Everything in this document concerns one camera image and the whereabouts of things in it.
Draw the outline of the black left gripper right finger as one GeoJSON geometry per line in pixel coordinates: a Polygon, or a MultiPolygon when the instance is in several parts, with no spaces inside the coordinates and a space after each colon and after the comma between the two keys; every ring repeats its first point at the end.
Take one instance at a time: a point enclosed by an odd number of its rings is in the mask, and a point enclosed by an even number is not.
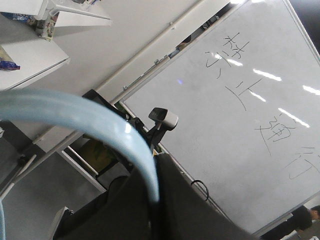
{"type": "Polygon", "coordinates": [[[159,183],[159,239],[248,240],[250,234],[212,209],[166,154],[155,157],[159,183]]]}

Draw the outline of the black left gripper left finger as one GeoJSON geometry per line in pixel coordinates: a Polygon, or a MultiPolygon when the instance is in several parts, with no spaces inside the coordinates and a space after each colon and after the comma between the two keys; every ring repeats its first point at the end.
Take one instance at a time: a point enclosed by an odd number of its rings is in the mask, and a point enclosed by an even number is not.
{"type": "Polygon", "coordinates": [[[155,240],[144,180],[133,169],[113,179],[109,189],[62,217],[55,240],[155,240]]]}

